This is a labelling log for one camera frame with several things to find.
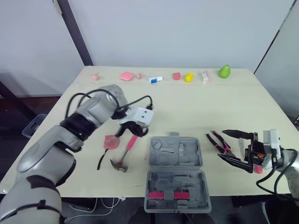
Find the pink hammer handle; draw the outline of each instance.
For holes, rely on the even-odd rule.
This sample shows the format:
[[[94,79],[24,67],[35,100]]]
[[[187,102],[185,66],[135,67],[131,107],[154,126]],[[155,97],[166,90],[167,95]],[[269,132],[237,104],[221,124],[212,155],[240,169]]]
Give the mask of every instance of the pink hammer handle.
[[[137,135],[133,135],[133,136],[131,137],[131,140],[129,141],[129,143],[128,143],[128,145],[127,145],[127,150],[128,150],[128,151],[133,147],[133,145],[134,145],[134,143],[136,142],[136,139],[137,139],[137,138],[138,138]]]

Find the pliers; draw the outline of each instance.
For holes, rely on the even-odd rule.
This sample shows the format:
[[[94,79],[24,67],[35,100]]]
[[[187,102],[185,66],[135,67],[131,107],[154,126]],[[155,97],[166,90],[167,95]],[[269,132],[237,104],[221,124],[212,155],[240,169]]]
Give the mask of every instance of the pliers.
[[[216,131],[212,131],[212,133],[221,141],[223,146],[219,145],[217,142],[212,139],[212,137],[209,134],[206,134],[207,138],[210,140],[210,142],[219,150],[221,154],[229,155],[235,157],[235,155],[231,152],[231,147],[228,145],[228,143],[219,135]]]

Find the hammer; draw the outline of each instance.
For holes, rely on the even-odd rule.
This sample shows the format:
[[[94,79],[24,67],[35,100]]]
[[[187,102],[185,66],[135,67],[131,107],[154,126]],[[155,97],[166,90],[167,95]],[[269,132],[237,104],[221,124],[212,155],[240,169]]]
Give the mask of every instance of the hammer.
[[[123,159],[125,158],[127,152],[133,147],[134,143],[136,142],[136,139],[138,138],[138,136],[136,135],[133,135],[131,140],[129,141],[128,145],[127,145],[127,148],[124,152],[124,154],[122,155],[121,159],[118,161],[118,162],[113,162],[111,159],[110,159],[110,162],[111,162],[111,165],[113,166],[114,169],[116,170],[121,170],[122,172],[126,173],[128,167],[124,166],[122,164],[123,162]]]

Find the table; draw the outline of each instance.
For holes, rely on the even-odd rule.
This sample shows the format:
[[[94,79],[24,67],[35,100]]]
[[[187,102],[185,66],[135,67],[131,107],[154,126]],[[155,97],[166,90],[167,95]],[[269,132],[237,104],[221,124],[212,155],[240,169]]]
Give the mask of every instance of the table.
[[[96,170],[104,153],[105,135],[115,134],[119,125],[109,120],[97,129],[85,142],[81,152],[75,154],[77,166],[66,183],[58,187],[62,197],[143,197],[145,194],[146,174],[150,169],[147,156],[150,138],[167,136],[169,132],[179,132],[180,136],[199,139],[203,156],[202,170],[206,173],[211,196],[260,195],[255,182],[264,177],[248,174],[246,171],[232,167],[217,156],[217,150],[207,140],[205,134],[211,130],[220,132],[225,129],[238,129],[246,132],[258,132],[263,141],[263,130],[277,128],[281,145],[284,148],[299,148],[299,134],[274,99],[259,83],[248,69],[232,69],[230,77],[219,78],[217,69],[208,69],[210,83],[201,83],[199,72],[206,69],[166,69],[166,68],[124,68],[87,66],[65,91],[47,118],[40,125],[16,161],[13,163],[0,184],[0,192],[7,193],[12,187],[16,175],[16,165],[24,152],[33,145],[54,124],[63,118],[70,97],[76,92],[87,92],[98,87],[117,84],[131,102],[143,95],[151,95],[154,102],[154,119],[149,133],[138,139],[134,148],[128,153],[126,163],[128,172],[122,173],[112,168],[109,159],[117,159],[123,153],[132,134],[126,131],[121,137],[117,149],[109,150],[102,162],[101,169]],[[119,79],[122,72],[142,72],[143,78],[125,82]],[[186,83],[183,79],[172,79],[173,72],[182,75],[194,72],[194,79]],[[91,75],[99,73],[100,79],[93,81]],[[164,80],[150,84],[149,77],[163,76]],[[240,157],[238,140],[225,136],[233,153]],[[263,186],[273,189],[278,172]],[[280,193],[289,192],[285,178],[278,186]]]

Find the gray toolbox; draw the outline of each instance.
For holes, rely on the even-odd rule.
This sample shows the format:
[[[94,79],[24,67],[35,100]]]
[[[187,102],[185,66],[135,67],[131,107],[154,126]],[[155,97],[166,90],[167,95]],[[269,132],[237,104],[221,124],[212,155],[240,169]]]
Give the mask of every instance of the gray toolbox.
[[[211,201],[197,138],[153,137],[144,210],[148,213],[209,213]]]

